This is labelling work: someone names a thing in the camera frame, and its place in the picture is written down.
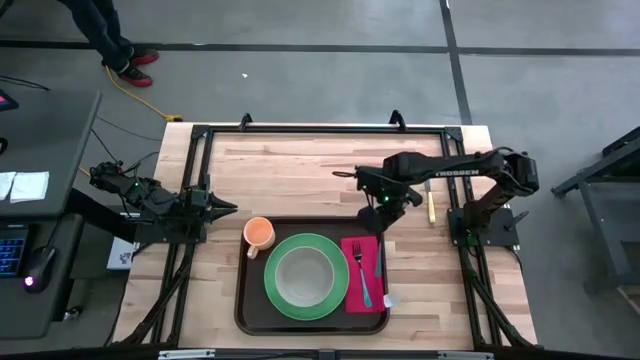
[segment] gray floor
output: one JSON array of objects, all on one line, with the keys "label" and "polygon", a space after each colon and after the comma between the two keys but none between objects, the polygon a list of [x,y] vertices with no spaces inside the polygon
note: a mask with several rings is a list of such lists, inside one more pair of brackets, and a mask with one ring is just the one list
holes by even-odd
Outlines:
[{"label": "gray floor", "polygon": [[[116,1],[137,41],[240,44],[446,44],[437,0],[135,0]],[[632,0],[450,0],[460,46],[637,48]],[[172,19],[174,26],[158,19]],[[20,0],[0,19],[0,39],[80,40],[65,9]],[[54,89],[100,89],[101,116],[161,137],[163,120],[106,78],[99,56],[83,50],[0,48],[0,73]],[[640,316],[617,293],[589,297],[582,282],[605,271],[578,194],[549,189],[596,159],[599,149],[640,124],[640,64],[624,57],[463,56],[474,124],[488,125],[494,145],[528,150],[542,188],[517,199],[531,215],[519,225],[521,256],[534,325],[550,349],[640,357]],[[448,55],[300,52],[164,52],[146,68],[152,88],[135,90],[187,121],[382,123],[393,109],[408,122],[460,124]],[[125,163],[157,150],[102,122],[95,130]],[[91,139],[89,167],[107,159]],[[143,173],[151,175],[153,161]],[[77,186],[107,204],[117,199]],[[40,341],[0,352],[92,346],[104,342],[116,316],[117,292],[87,283],[94,296],[77,323]]]}]

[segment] shoe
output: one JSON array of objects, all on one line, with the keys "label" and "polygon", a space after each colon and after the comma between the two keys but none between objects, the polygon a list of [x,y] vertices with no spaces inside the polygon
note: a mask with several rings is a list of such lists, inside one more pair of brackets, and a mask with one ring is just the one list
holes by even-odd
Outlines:
[{"label": "shoe", "polygon": [[129,58],[133,66],[151,64],[158,60],[160,53],[153,49],[133,49],[133,55]]},{"label": "shoe", "polygon": [[118,73],[118,77],[136,87],[149,87],[153,84],[151,76],[138,70],[133,65],[127,66],[121,73]]}]

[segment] fork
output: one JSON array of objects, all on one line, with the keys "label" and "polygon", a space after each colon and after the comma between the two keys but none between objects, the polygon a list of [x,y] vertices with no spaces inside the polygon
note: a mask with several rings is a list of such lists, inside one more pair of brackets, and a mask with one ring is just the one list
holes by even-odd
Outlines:
[{"label": "fork", "polygon": [[360,242],[354,241],[351,243],[353,250],[353,258],[356,259],[358,267],[360,268],[360,279],[362,280],[362,292],[364,293],[364,306],[370,308],[373,306],[371,303],[371,297],[369,296],[369,290],[367,290],[367,283],[364,280],[364,271],[362,271],[362,249],[360,248]]}]

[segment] keyboard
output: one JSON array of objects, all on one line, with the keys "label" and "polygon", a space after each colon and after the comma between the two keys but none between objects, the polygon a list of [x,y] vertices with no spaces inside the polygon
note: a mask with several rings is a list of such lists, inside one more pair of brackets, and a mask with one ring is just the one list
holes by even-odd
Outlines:
[{"label": "keyboard", "polygon": [[28,234],[27,225],[0,227],[0,278],[18,276]]}]

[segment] pants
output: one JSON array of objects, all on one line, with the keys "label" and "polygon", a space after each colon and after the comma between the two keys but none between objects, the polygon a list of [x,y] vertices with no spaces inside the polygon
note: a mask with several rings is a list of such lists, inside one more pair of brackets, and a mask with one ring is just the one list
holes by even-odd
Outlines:
[{"label": "pants", "polygon": [[120,34],[118,12],[112,0],[58,0],[66,5],[78,29],[102,55],[103,65],[116,72],[129,66],[131,42]]}]

